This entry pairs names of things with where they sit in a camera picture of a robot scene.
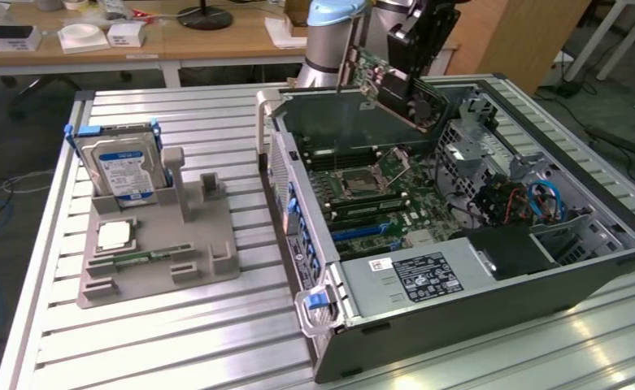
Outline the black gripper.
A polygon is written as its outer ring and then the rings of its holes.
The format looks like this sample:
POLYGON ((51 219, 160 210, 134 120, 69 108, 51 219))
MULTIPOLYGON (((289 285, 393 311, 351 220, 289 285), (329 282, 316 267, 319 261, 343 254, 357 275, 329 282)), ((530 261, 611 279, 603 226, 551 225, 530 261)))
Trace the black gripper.
POLYGON ((459 1, 413 1, 405 20, 388 32, 389 65, 419 78, 437 56, 459 21, 459 1))

